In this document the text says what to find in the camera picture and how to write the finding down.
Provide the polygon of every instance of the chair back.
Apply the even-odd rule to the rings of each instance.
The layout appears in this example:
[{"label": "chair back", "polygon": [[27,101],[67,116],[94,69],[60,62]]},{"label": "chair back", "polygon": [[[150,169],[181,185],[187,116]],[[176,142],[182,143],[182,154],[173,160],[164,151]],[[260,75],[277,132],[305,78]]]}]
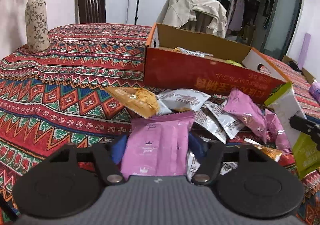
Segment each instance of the chair back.
[{"label": "chair back", "polygon": [[80,23],[106,23],[106,0],[78,0]]},{"label": "chair back", "polygon": [[185,25],[181,26],[181,28],[196,32],[203,32],[206,33],[208,25],[212,21],[212,17],[196,11],[197,21],[188,21]]}]

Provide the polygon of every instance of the orange snack package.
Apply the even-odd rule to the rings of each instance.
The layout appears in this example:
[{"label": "orange snack package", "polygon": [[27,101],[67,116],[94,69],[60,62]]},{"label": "orange snack package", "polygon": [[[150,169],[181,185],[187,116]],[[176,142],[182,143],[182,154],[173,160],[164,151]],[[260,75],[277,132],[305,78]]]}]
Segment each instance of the orange snack package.
[{"label": "orange snack package", "polygon": [[106,87],[105,91],[144,118],[149,118],[159,112],[155,94],[144,88]]}]

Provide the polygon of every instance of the cardboard box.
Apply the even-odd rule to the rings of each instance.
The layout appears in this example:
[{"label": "cardboard box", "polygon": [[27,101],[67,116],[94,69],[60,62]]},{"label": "cardboard box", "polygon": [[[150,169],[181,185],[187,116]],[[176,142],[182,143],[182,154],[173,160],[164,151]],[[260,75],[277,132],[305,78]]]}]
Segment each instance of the cardboard box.
[{"label": "cardboard box", "polygon": [[[155,24],[147,40],[144,84],[159,88],[194,88],[208,94],[229,95],[233,87],[263,103],[288,78],[255,48],[163,24]],[[242,63],[233,66],[183,53],[172,52],[176,47],[212,54],[222,60]],[[259,72],[265,66],[271,76]]]}]

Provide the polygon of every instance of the yellow snack package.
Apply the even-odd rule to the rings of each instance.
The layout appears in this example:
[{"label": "yellow snack package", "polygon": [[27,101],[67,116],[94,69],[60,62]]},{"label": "yellow snack package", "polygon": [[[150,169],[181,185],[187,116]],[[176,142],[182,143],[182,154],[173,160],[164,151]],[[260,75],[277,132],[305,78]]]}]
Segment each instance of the yellow snack package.
[{"label": "yellow snack package", "polygon": [[278,149],[264,147],[261,145],[257,145],[256,143],[251,143],[249,141],[245,141],[244,144],[253,145],[255,148],[259,149],[265,155],[269,156],[271,159],[273,159],[276,162],[278,162],[280,160],[280,156],[283,154],[283,152]]},{"label": "yellow snack package", "polygon": [[159,112],[155,94],[144,88],[106,87],[105,91],[144,118],[152,117]]}]

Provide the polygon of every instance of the ceramic vase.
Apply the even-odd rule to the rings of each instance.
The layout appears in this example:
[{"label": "ceramic vase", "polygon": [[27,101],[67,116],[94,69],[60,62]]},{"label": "ceramic vase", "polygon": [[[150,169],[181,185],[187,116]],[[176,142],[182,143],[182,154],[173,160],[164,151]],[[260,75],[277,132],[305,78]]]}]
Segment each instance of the ceramic vase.
[{"label": "ceramic vase", "polygon": [[42,52],[49,47],[45,0],[28,0],[26,5],[26,31],[31,53]]}]

